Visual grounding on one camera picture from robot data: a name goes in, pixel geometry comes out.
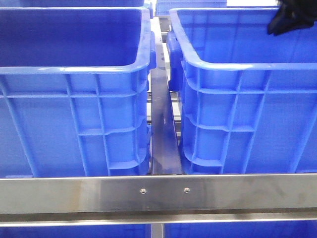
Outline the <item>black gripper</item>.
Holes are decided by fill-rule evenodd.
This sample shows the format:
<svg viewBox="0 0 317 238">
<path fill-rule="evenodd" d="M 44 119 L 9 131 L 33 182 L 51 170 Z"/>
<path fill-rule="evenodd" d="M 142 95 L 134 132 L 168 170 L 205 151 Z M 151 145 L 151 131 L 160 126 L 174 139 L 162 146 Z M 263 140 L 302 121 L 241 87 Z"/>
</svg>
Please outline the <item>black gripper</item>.
<svg viewBox="0 0 317 238">
<path fill-rule="evenodd" d="M 267 25 L 267 34 L 278 36 L 307 29 L 317 21 L 316 0 L 278 0 L 279 9 Z"/>
</svg>

